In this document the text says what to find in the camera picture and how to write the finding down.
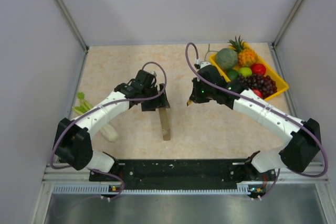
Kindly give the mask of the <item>brown cardboard express box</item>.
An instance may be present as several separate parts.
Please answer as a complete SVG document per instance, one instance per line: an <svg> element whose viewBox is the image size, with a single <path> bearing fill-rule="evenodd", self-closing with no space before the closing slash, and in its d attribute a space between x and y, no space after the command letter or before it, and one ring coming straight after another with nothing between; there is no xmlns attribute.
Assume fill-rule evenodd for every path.
<svg viewBox="0 0 336 224"><path fill-rule="evenodd" d="M169 117L166 108L159 108L159 116L162 130L162 137L164 141L171 140L171 129L169 124Z"/></svg>

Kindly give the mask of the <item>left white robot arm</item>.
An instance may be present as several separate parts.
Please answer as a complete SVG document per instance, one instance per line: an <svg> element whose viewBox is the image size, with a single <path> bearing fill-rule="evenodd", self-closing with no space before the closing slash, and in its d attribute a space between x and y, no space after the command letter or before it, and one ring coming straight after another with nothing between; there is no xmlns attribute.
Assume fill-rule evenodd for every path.
<svg viewBox="0 0 336 224"><path fill-rule="evenodd" d="M136 77L122 83L100 103L73 120L64 118L57 126L52 156L75 170L97 169L107 180L114 180L119 174L115 159L92 148L91 140L104 126L119 114L139 103L153 102L165 93L164 83L156 84L156 74L139 70Z"/></svg>

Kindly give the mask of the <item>yellow utility knife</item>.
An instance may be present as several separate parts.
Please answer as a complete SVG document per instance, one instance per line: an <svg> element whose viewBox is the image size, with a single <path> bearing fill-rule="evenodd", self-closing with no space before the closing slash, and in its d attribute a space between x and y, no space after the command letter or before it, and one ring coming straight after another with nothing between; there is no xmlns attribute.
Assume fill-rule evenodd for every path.
<svg viewBox="0 0 336 224"><path fill-rule="evenodd" d="M188 100L187 103L186 103L186 106L190 106L192 103L193 103L193 101Z"/></svg>

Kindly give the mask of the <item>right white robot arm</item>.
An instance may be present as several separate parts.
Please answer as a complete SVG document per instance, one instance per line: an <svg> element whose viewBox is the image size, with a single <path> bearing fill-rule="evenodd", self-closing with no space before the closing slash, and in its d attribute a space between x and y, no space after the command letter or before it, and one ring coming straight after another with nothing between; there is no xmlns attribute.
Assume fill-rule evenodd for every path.
<svg viewBox="0 0 336 224"><path fill-rule="evenodd" d="M226 82L217 68L201 62L192 68L197 72L193 78L192 94L188 103L215 101L240 112L266 127L283 143L268 151L256 151L245 161L245 174L252 180L264 172L286 167L302 173L319 152L320 126L313 119L301 119L284 114L238 80Z"/></svg>

